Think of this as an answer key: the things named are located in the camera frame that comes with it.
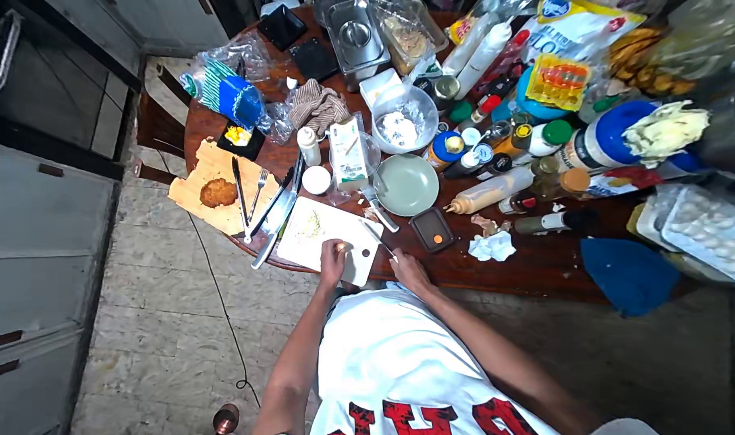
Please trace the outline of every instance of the red lettering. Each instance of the red lettering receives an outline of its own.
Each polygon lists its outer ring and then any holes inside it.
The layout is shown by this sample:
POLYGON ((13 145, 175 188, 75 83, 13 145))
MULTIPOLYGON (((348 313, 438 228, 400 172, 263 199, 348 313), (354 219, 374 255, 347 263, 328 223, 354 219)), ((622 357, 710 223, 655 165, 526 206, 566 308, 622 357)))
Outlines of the red lettering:
POLYGON ((421 416, 432 424, 431 429, 412 429, 415 420, 410 405, 384 401, 384 417, 391 419, 398 435, 451 435, 451 422, 458 418, 452 406, 421 408, 421 416))
POLYGON ((510 435, 507 430, 497 427, 494 423, 495 418, 501 419, 512 435, 537 434, 512 403, 498 400, 496 397, 492 397, 488 402, 472 405, 472 417, 478 422, 480 429, 486 432, 486 435, 510 435))
POLYGON ((354 402, 349 402, 349 415, 354 419, 354 433, 356 435, 370 435, 370 425, 375 423, 373 411, 365 410, 354 402))

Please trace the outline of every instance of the human arm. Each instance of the human arm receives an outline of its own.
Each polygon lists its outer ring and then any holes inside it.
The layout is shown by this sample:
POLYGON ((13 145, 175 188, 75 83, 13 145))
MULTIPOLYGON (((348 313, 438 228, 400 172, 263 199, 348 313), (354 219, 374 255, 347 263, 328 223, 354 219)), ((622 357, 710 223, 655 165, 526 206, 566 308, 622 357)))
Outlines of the human arm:
POLYGON ((253 435, 305 432, 305 405, 316 375, 325 317, 345 265, 346 252, 337 249, 340 242, 333 239, 322 244, 320 283, 276 360, 253 435))
POLYGON ((423 300, 467 346, 489 377, 528 410, 564 435, 584 435, 600 420, 569 395, 526 352, 434 286, 421 263, 395 249, 394 275, 423 300))

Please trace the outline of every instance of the hand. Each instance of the hand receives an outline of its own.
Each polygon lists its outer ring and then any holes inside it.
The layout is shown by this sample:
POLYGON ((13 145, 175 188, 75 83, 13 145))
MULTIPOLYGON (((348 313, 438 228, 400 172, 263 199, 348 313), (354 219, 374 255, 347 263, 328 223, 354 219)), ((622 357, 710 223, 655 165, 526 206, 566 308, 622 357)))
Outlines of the hand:
POLYGON ((338 251, 338 244, 343 240, 332 238, 322 242, 322 274, 320 284, 327 284, 335 289, 343 276, 343 267, 346 265, 346 249, 338 251))
POLYGON ((397 256, 397 262, 394 259, 390 259, 389 264, 392 266, 392 270, 394 270, 394 276, 397 277, 397 280, 403 286, 408 287, 417 295, 418 291, 433 286, 424 270, 424 266, 421 265, 419 260, 415 259, 412 255, 403 253, 400 248, 392 252, 397 256))

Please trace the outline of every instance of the fork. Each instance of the fork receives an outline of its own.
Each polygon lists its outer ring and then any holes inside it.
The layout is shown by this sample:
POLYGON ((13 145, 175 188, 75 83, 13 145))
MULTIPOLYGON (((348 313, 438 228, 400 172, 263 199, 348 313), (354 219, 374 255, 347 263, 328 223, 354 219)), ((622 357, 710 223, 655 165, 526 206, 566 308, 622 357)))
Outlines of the fork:
POLYGON ((252 200, 252 207, 249 207, 249 216, 247 217, 247 223, 252 222, 252 214, 255 213, 255 205, 257 205, 257 199, 260 197, 260 190, 266 186, 266 179, 268 178, 268 170, 263 168, 260 171, 260 178, 257 179, 257 192, 255 193, 255 199, 252 200))

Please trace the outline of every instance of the round wooden table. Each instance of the round wooden table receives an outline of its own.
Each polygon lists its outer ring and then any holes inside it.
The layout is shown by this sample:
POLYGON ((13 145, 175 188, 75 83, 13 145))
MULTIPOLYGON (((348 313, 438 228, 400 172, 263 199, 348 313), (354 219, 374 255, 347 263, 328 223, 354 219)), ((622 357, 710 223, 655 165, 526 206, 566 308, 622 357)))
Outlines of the round wooden table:
MULTIPOLYGON (((329 40, 323 37, 323 30, 316 23, 311 7, 301 6, 293 11, 308 26, 308 31, 298 39, 297 44, 315 36, 326 46, 331 47, 329 40)), ((453 23, 457 16, 449 12, 432 12, 432 17, 440 28, 444 28, 453 23)), ((245 31, 254 29, 254 27, 254 25, 250 26, 245 31)), ((285 78, 287 76, 295 78, 302 84, 303 76, 298 72, 289 54, 279 52, 265 38, 264 40, 266 41, 268 53, 276 62, 276 67, 272 71, 271 80, 258 83, 256 86, 263 92, 267 100, 283 101, 285 98, 285 78)), ((438 59, 442 62, 451 49, 452 47, 449 46, 446 50, 440 52, 438 59)), ((384 68, 390 66, 391 64, 387 64, 384 65, 384 68)), ((342 74, 335 74, 322 84, 342 93, 352 112, 362 112, 366 129, 370 131, 371 113, 360 94, 351 94, 346 91, 346 82, 342 74)), ((185 159, 188 172, 196 165, 196 150, 201 141, 208 136, 219 138, 226 124, 226 117, 210 111, 193 99, 189 107, 185 127, 185 159)), ((324 166, 330 170, 330 163, 327 162, 329 143, 326 140, 323 141, 320 148, 322 149, 324 166)), ((294 138, 284 146, 266 143, 263 145, 256 162, 271 171, 279 179, 282 179, 287 169, 295 162, 297 153, 294 138)), ((457 193, 476 183, 477 181, 472 178, 463 180, 441 178, 440 194, 437 197, 435 206, 442 208, 457 193)), ((301 194, 305 197, 327 203, 325 197, 315 197, 303 189, 301 191, 301 194)), ((633 238, 626 231, 625 224, 631 215, 633 206, 638 203, 637 197, 626 196, 587 202, 560 202, 567 205, 567 210, 585 207, 597 210, 600 215, 600 224, 594 228, 587 228, 584 235, 571 231, 547 235, 520 235, 513 232, 512 242, 517 252, 504 262, 494 260, 479 262, 467 254, 469 241, 473 239, 475 234, 482 233, 479 226, 470 223, 469 215, 453 213, 445 215, 447 223, 457 236, 457 241, 436 254, 428 254, 424 250, 416 234, 408 225, 409 219, 406 217, 392 215, 394 221, 400 225, 400 231, 397 233, 384 231, 382 239, 391 248, 402 248, 404 252, 409 252, 418 258, 426 267, 432 282, 435 282, 438 286, 607 303, 602 291, 584 271, 579 240, 587 235, 608 238, 633 238)), ((366 201, 362 205, 357 204, 357 196, 355 195, 350 201, 341 204, 339 208, 362 216, 362 209, 366 206, 366 201)), ((531 215, 549 212, 551 212, 550 204, 543 204, 531 215)), ((486 218, 494 219, 498 223, 505 219, 498 212, 496 206, 486 207, 480 214, 486 218)), ((509 219, 515 220, 515 215, 509 217, 509 219)), ((257 255, 257 252, 267 240, 266 235, 262 232, 258 232, 250 244, 244 244, 232 237, 229 237, 229 239, 239 248, 253 255, 257 255)), ((284 269, 313 272, 280 259, 276 255, 276 250, 268 257, 268 263, 284 269)), ((375 256, 371 277, 380 280, 394 279, 394 273, 389 266, 388 255, 383 250, 379 250, 375 256)))

